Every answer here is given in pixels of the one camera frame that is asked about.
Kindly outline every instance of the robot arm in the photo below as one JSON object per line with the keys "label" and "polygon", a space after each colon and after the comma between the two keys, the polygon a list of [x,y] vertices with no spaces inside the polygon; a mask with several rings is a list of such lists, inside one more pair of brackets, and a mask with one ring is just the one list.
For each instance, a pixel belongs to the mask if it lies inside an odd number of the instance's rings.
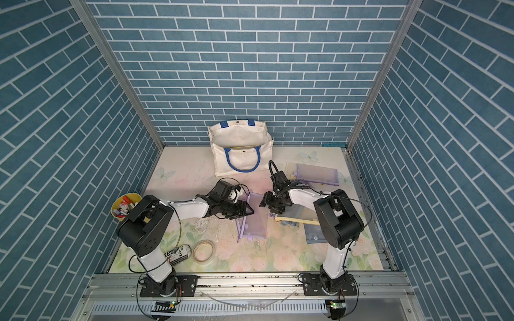
{"label": "robot arm", "polygon": [[359,238],[364,223],[343,190],[320,194],[310,186],[289,181],[283,171],[277,171],[270,161],[273,192],[266,192],[260,206],[268,205],[275,214],[283,214],[286,206],[299,204],[316,211],[323,236],[330,244],[326,259],[320,269],[320,280],[327,293],[336,293],[346,277],[344,260],[348,248]]}
{"label": "robot arm", "polygon": [[243,192],[240,185],[220,180],[208,194],[197,195],[190,201],[159,200],[153,195],[143,197],[118,224],[117,234],[125,245],[134,250],[151,278],[143,279],[146,286],[163,296],[175,290],[175,271],[159,247],[170,222],[218,214],[222,215],[218,218],[228,219],[251,215],[254,210],[246,201],[239,200]]}

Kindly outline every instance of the brick pattern wall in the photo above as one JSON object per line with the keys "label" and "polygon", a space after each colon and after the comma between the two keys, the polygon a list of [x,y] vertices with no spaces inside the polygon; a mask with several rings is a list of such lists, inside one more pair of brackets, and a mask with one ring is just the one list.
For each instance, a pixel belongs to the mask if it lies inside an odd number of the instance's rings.
{"label": "brick pattern wall", "polygon": [[156,156],[67,0],[0,3],[0,320],[71,316]]}
{"label": "brick pattern wall", "polygon": [[431,320],[514,319],[514,3],[424,0],[355,147]]}
{"label": "brick pattern wall", "polygon": [[89,6],[163,141],[266,121],[276,144],[344,144],[408,0],[144,0]]}

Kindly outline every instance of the floral tablecloth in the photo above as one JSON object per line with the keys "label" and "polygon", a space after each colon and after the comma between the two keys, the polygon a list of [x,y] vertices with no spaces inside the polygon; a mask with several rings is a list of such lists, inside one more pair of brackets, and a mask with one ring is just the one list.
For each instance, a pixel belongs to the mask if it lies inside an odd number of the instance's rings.
{"label": "floral tablecloth", "polygon": [[[342,151],[337,147],[276,147],[273,160],[280,169],[287,162],[336,168],[339,186],[315,184],[318,190],[344,190],[349,197],[357,198]],[[216,183],[212,153],[209,147],[166,147],[162,153],[145,194],[167,200],[185,200],[196,194],[208,192]],[[232,175],[246,184],[254,193],[264,194],[271,189],[268,171]],[[365,221],[362,207],[353,202]],[[191,248],[201,240],[214,243],[214,257],[208,263],[199,264],[189,258],[175,266],[177,272],[272,272],[272,271],[319,271],[325,259],[327,243],[307,244],[303,224],[294,227],[282,225],[268,218],[266,239],[237,239],[237,229],[232,220],[220,220],[214,216],[182,220],[179,244]],[[166,252],[175,246],[179,234],[178,222],[170,223],[161,241]],[[129,273],[128,261],[134,251],[121,245],[110,273]],[[349,270],[383,270],[369,228],[360,235],[348,255]],[[137,260],[132,269],[143,271]]]}

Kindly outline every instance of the white canvas bag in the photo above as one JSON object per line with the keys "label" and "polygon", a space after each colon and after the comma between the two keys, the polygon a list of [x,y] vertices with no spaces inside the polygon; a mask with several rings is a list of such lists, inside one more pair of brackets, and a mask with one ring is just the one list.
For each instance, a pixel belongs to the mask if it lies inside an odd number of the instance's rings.
{"label": "white canvas bag", "polygon": [[209,127],[216,176],[268,169],[273,139],[266,123],[230,120]]}

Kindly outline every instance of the yellow cup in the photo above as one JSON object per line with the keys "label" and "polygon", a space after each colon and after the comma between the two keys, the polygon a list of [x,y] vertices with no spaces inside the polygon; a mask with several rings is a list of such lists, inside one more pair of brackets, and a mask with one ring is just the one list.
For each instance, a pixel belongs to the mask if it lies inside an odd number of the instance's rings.
{"label": "yellow cup", "polygon": [[116,217],[116,214],[114,214],[114,210],[117,210],[120,208],[120,204],[121,202],[123,202],[123,196],[127,196],[128,199],[130,200],[130,202],[132,202],[132,204],[135,204],[137,202],[140,202],[142,197],[141,195],[137,194],[137,193],[128,193],[128,194],[125,194],[125,195],[122,195],[120,196],[116,202],[114,202],[113,204],[113,207],[111,207],[111,215],[116,218],[117,220],[119,221],[123,221],[124,217]]}

